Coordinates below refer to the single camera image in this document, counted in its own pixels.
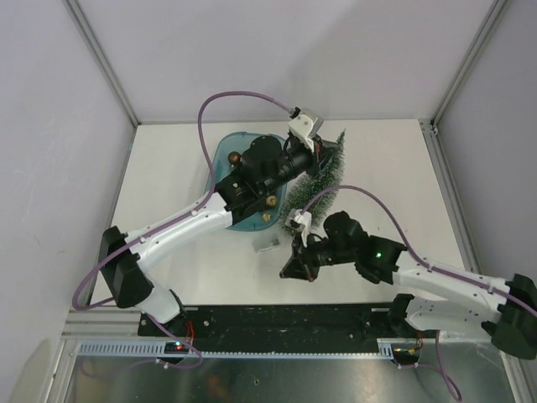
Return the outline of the small green christmas tree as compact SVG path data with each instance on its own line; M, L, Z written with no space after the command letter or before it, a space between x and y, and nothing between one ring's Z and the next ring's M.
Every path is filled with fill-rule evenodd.
M280 229L284 236L292 237L295 234L293 229L285 225L285 220L293 209L302 209L321 191L342 184L345 170L345 136L346 130L343 130L336 139L338 150L318 176L310 177L307 174L303 174L287 191L280 216ZM322 224L335 199L336 191L328 192L310 206L308 212L312 215L312 226L314 228Z

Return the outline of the clear battery box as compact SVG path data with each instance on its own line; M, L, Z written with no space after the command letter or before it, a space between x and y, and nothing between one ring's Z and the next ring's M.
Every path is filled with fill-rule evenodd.
M259 238L253 242L253 250L256 253L262 253L280 246L280 241L277 236L269 238Z

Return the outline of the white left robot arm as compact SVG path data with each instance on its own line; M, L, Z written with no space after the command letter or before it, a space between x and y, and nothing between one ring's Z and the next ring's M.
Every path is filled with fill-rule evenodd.
M262 211L270 196L302 173L319 175L336 156L339 145L315 135L306 142L290 135L281 143L272 135L257 137L229 175L201 199L144 229L123 233L118 227L102 235L100 270L112 300L120 309L136 307L174 336L184 329L180 299L149 276L167 254L206 233L229 228Z

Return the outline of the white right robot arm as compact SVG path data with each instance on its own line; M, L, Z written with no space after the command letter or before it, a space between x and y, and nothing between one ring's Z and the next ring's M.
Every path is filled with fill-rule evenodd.
M311 232L311 221L309 212L288 215L285 225L295 236L281 278L313 281L322 267L353 264L375 285L404 288L388 310L393 335L445 331L488 336L506 354L535 359L536 286L529 277L516 274L505 280L416 261L408 246L368 234L344 211L324 221L323 238Z

